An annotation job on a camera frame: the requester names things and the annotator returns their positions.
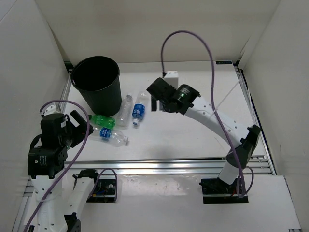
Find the blue label Pocari bottle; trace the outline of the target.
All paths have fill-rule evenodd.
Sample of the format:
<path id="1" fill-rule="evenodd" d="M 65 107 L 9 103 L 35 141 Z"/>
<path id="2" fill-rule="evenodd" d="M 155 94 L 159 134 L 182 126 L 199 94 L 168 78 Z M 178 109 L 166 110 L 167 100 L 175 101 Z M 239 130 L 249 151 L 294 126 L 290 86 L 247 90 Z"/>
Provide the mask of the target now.
<path id="1" fill-rule="evenodd" d="M 148 93 L 146 91 L 140 91 L 138 93 L 136 102 L 133 107 L 132 112 L 133 126 L 137 127 L 143 121 L 148 101 L 149 101 Z"/>

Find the clear unlabelled plastic bottle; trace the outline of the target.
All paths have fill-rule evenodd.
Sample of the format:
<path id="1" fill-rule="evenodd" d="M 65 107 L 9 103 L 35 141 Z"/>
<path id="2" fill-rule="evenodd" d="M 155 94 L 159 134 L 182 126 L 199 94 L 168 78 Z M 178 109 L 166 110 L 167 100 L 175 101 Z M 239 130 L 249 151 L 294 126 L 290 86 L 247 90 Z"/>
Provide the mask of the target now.
<path id="1" fill-rule="evenodd" d="M 120 110 L 116 119 L 118 127 L 126 127 L 129 120 L 129 115 L 133 106 L 132 93 L 128 93 L 122 100 Z"/>

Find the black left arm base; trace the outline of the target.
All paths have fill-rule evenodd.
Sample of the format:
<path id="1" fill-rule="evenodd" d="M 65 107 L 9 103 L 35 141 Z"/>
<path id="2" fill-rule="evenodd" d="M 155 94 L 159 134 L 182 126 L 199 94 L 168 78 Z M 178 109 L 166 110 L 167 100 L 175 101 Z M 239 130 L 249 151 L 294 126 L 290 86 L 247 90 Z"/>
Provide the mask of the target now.
<path id="1" fill-rule="evenodd" d="M 115 203 L 116 180 L 100 179 L 87 203 Z"/>

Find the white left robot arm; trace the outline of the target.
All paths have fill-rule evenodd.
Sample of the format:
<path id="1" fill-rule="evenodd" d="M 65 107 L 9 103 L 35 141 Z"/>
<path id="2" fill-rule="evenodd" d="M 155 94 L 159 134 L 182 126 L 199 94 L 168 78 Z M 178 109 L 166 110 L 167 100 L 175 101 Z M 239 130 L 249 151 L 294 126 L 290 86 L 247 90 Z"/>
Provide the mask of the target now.
<path id="1" fill-rule="evenodd" d="M 74 188 L 68 200 L 63 199 L 62 178 L 68 171 L 68 150 L 93 132 L 75 110 L 68 115 L 45 110 L 41 134 L 36 136 L 28 153 L 28 174 L 34 186 L 36 208 L 30 216 L 26 232 L 79 232 L 80 215 L 90 193 L 97 193 L 101 181 L 94 169 L 74 176 Z"/>

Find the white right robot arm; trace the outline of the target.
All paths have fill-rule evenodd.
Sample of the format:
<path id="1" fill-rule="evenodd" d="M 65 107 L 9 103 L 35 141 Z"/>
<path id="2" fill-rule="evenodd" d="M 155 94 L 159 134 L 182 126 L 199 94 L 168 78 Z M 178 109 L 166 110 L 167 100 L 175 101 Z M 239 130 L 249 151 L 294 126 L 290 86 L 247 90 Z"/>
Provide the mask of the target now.
<path id="1" fill-rule="evenodd" d="M 257 125 L 244 126 L 219 112 L 218 115 L 222 122 L 220 124 L 212 112 L 211 104 L 198 91 L 186 84 L 175 89 L 163 78 L 157 78 L 147 88 L 147 91 L 154 99 L 162 103 L 166 112 L 180 113 L 194 119 L 219 135 L 227 143 L 231 142 L 241 168 L 246 167 L 258 144 L 261 130 Z"/>

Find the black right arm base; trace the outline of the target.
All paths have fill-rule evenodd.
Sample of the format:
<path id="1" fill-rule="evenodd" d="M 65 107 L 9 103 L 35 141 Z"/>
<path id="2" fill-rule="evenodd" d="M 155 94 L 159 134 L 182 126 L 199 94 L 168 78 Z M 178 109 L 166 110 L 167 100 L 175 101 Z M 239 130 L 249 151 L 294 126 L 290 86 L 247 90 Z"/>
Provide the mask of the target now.
<path id="1" fill-rule="evenodd" d="M 237 180 L 229 185 L 219 178 L 201 179 L 204 204 L 247 204 L 248 197 L 240 198 L 236 192 Z"/>

